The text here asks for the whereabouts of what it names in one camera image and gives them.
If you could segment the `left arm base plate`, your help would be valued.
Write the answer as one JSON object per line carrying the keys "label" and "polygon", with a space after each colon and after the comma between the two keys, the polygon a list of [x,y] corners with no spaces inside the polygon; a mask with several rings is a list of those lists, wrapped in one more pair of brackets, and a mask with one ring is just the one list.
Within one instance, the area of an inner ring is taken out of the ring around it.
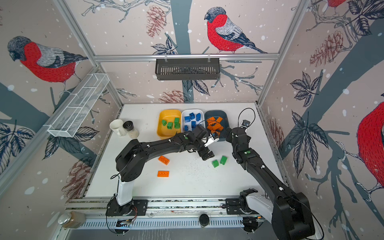
{"label": "left arm base plate", "polygon": [[107,204],[106,216],[107,217],[122,217],[122,216],[145,216],[148,200],[135,200],[132,199],[129,203],[120,206],[117,198],[113,196]]}

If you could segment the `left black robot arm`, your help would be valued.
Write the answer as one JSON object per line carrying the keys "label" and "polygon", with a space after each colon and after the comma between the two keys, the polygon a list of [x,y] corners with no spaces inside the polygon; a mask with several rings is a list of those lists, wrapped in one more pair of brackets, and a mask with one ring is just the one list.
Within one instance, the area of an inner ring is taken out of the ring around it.
{"label": "left black robot arm", "polygon": [[173,137],[155,142],[131,140],[116,157],[116,170],[120,176],[116,196],[118,205],[122,207],[131,203],[134,181],[142,173],[146,162],[184,151],[197,152],[206,161],[215,156],[208,146],[218,140],[218,134],[212,134],[200,125],[192,131],[177,133]]}

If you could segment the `green lego small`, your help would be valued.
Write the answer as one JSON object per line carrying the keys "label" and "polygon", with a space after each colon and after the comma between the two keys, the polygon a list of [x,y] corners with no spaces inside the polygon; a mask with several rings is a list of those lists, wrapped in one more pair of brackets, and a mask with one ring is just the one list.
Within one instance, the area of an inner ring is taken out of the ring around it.
{"label": "green lego small", "polygon": [[214,161],[212,161],[212,165],[214,168],[217,168],[220,165],[220,163],[218,160],[214,160]]}

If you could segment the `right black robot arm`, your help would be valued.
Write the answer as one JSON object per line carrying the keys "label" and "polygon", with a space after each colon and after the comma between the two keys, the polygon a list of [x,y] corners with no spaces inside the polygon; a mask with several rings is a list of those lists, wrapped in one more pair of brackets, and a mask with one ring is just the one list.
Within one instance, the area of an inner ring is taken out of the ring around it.
{"label": "right black robot arm", "polygon": [[283,184],[266,166],[260,155],[249,147],[251,137],[245,128],[227,128],[222,134],[232,144],[233,157],[245,171],[251,174],[271,200],[272,210],[262,210],[256,194],[248,194],[246,203],[249,209],[261,214],[280,240],[301,240],[316,232],[308,198],[303,193],[295,193]]}

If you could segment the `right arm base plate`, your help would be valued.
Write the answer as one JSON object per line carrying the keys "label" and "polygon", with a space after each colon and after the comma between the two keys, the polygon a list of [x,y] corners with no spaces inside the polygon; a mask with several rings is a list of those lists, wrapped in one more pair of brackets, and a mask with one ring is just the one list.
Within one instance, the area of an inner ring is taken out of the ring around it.
{"label": "right arm base plate", "polygon": [[257,215],[258,212],[251,210],[243,197],[225,199],[222,208],[228,215]]}

